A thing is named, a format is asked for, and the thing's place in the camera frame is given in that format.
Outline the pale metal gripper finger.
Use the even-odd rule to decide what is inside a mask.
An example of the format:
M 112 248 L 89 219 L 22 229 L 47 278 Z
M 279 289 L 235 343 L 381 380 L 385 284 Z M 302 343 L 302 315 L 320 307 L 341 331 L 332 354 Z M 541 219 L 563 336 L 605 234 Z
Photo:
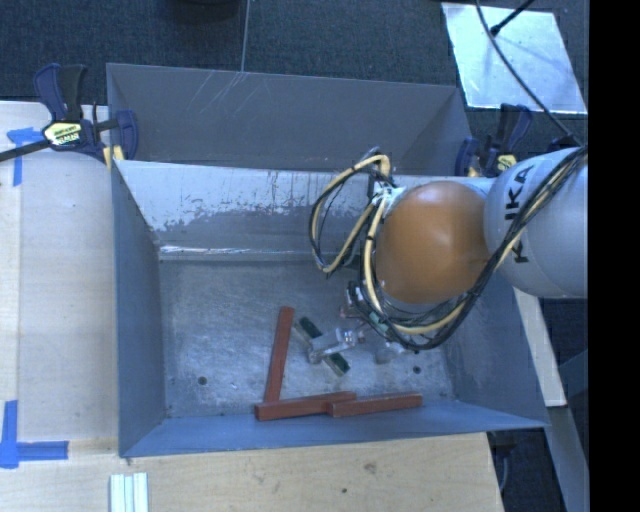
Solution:
M 357 346 L 361 342 L 361 336 L 355 329 L 337 327 L 333 331 L 327 331 L 313 338 L 311 340 L 311 347 L 327 346 L 338 342 Z
M 330 356 L 344 351 L 353 350 L 355 348 L 355 345 L 349 345 L 344 342 L 338 342 L 327 346 L 312 347 L 308 352 L 307 358 L 311 364 L 319 364 Z

